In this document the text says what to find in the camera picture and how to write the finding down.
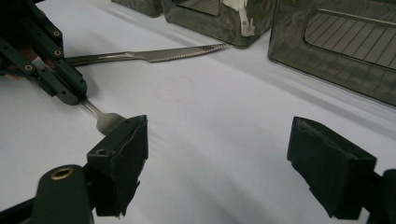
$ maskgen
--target screw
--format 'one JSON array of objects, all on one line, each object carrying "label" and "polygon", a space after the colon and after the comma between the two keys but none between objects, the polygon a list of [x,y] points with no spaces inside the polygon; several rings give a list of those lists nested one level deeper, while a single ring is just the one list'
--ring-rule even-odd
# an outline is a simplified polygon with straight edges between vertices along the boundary
[{"label": "screw", "polygon": [[52,173],[52,175],[50,175],[50,178],[52,180],[62,180],[69,177],[71,174],[73,174],[73,168],[67,167],[55,171],[54,173]]},{"label": "screw", "polygon": [[103,149],[103,148],[97,149],[97,150],[96,150],[96,154],[99,154],[99,155],[106,155],[106,150]]},{"label": "screw", "polygon": [[30,64],[28,64],[28,65],[25,66],[25,70],[26,70],[26,71],[30,71],[30,70],[32,70],[32,69],[33,69],[33,66],[30,65]]}]

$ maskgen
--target knife blade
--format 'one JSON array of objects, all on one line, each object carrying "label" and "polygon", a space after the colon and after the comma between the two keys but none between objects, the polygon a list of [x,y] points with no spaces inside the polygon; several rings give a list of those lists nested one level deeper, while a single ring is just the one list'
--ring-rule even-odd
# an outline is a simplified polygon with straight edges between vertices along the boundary
[{"label": "knife blade", "polygon": [[65,58],[73,66],[90,63],[107,63],[115,61],[144,60],[149,63],[159,63],[176,59],[190,58],[198,55],[224,49],[227,44],[206,45],[182,49],[159,49],[151,51],[125,51],[108,54],[94,54]]}]

